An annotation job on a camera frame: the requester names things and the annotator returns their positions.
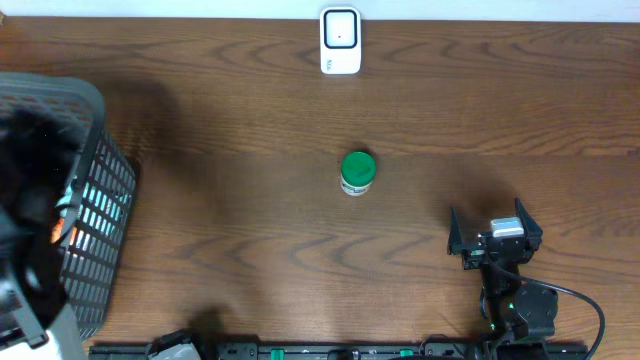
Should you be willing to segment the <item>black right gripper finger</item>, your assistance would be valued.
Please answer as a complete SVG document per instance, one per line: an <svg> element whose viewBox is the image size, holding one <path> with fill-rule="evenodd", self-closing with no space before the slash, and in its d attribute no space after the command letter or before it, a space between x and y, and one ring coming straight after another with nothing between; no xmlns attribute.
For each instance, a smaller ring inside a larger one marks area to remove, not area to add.
<svg viewBox="0 0 640 360"><path fill-rule="evenodd" d="M515 199L515 210L523 226L526 238L529 240L541 240L543 235L542 228L529 215L519 198Z"/></svg>
<svg viewBox="0 0 640 360"><path fill-rule="evenodd" d="M447 243L447 253L449 255L460 255L464 250L463 235L460 228L457 213L451 209L451 224Z"/></svg>

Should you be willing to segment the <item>green lid white jar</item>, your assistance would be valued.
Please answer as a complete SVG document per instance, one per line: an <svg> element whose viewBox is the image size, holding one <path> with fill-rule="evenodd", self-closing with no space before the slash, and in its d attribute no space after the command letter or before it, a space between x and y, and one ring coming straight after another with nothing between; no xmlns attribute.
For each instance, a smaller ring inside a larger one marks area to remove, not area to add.
<svg viewBox="0 0 640 360"><path fill-rule="evenodd" d="M341 188L349 196L361 196L371 187L376 173L376 161L369 153L351 152L342 162Z"/></svg>

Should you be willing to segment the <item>teal wet wipes pack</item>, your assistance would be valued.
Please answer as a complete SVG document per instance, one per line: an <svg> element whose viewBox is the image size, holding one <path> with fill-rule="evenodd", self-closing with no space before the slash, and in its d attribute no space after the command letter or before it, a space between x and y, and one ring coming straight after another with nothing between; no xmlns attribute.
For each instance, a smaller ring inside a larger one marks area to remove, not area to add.
<svg viewBox="0 0 640 360"><path fill-rule="evenodd" d="M83 224L91 232L120 245L124 239L128 211L133 202L131 194L123 193L119 185L115 190L100 190L86 184L79 204L72 203L73 190L68 187L55 209L59 219L51 233L50 241L60 244L67 237L80 244L78 226Z"/></svg>

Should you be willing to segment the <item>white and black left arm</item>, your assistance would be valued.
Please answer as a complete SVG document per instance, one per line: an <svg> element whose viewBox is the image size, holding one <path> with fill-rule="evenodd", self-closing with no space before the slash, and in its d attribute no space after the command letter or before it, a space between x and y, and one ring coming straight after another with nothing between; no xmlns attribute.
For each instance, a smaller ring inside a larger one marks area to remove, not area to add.
<svg viewBox="0 0 640 360"><path fill-rule="evenodd" d="M80 144L61 122L27 110L1 119L1 356L83 359L51 237Z"/></svg>

